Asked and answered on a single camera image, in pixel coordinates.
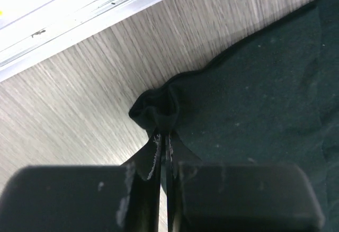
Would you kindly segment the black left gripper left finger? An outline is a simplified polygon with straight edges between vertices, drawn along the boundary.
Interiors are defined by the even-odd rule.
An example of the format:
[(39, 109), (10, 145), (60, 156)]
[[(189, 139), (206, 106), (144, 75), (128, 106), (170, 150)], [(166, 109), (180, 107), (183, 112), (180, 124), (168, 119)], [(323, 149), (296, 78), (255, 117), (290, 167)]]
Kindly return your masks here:
[(1, 231), (158, 231), (162, 137), (120, 166), (27, 166), (1, 195)]

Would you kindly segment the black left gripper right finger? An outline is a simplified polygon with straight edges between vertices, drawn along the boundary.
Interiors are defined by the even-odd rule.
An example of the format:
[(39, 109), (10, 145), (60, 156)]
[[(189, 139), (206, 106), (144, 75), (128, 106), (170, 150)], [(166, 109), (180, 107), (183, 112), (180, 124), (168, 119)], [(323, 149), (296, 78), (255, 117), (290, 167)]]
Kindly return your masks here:
[(325, 217), (294, 164), (179, 159), (165, 139), (169, 231), (320, 231)]

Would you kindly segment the black t shirt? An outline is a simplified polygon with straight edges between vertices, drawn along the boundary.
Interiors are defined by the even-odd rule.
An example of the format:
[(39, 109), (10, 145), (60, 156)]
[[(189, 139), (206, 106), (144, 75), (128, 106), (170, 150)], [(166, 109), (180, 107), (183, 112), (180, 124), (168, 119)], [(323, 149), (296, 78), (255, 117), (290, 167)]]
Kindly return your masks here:
[(138, 97), (129, 116), (202, 160), (295, 163), (338, 231), (338, 0), (315, 0), (201, 70)]

